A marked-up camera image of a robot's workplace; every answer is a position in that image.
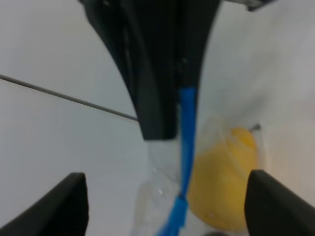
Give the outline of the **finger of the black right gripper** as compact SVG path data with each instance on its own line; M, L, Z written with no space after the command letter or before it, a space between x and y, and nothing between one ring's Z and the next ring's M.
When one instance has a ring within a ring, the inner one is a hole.
M177 1L176 59L180 87L199 85L208 35L220 4L220 0Z
M177 135L174 0L84 0L117 66L146 141Z

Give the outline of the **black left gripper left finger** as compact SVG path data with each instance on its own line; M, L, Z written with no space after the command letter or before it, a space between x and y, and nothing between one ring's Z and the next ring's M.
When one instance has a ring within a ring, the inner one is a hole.
M2 236L84 236L88 188L84 173L71 173L19 216L0 228Z

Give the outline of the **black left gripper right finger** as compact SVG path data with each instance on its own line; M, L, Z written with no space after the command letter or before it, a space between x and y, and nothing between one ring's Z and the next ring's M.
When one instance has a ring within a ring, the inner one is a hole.
M244 211L251 236L315 234L315 208L263 170L249 175Z

